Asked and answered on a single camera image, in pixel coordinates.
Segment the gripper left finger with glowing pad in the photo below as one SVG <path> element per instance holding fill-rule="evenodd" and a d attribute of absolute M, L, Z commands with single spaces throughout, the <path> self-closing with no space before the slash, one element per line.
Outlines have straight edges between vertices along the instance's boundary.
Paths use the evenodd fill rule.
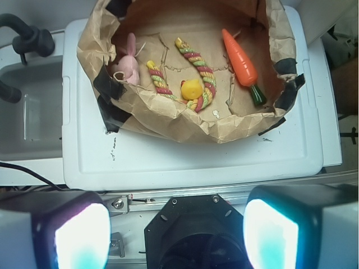
<path fill-rule="evenodd" d="M 104 268 L 110 240 L 95 192 L 1 194 L 1 268 Z"/>

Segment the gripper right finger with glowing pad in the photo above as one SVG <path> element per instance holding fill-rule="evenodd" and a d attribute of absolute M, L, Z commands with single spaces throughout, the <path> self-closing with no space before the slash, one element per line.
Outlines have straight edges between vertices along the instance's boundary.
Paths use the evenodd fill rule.
<path fill-rule="evenodd" d="M 259 185 L 243 236 L 253 268 L 358 268 L 358 187 Z"/>

